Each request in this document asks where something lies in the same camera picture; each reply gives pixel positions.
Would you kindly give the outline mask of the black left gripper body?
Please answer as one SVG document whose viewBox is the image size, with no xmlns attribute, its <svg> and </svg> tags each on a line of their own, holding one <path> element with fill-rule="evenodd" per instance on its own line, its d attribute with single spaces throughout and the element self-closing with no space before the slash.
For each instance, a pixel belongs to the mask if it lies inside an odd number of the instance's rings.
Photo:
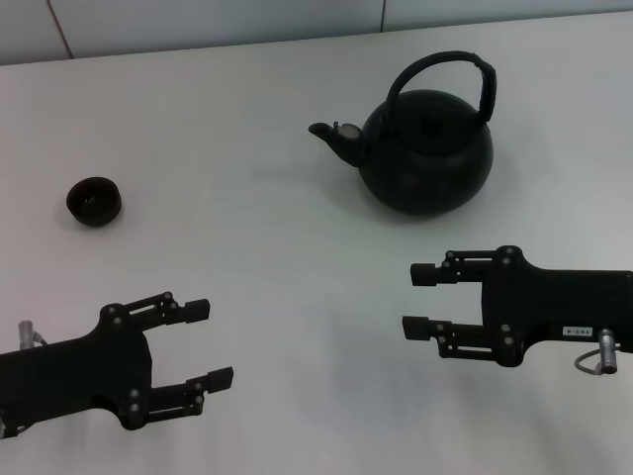
<svg viewBox="0 0 633 475">
<path fill-rule="evenodd" d="M 127 430 L 144 427 L 151 357 L 128 317 L 126 306 L 111 304 L 82 337 L 2 354 L 1 429 L 92 409 L 112 413 Z"/>
</svg>

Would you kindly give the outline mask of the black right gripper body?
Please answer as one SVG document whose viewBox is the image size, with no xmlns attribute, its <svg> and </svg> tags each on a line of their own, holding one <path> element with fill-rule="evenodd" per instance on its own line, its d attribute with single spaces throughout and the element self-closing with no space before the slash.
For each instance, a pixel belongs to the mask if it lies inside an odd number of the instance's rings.
<svg viewBox="0 0 633 475">
<path fill-rule="evenodd" d="M 597 342 L 609 331 L 632 351 L 632 272 L 537 267 L 517 246 L 494 251 L 482 315 L 497 364 L 517 367 L 542 341 Z"/>
</svg>

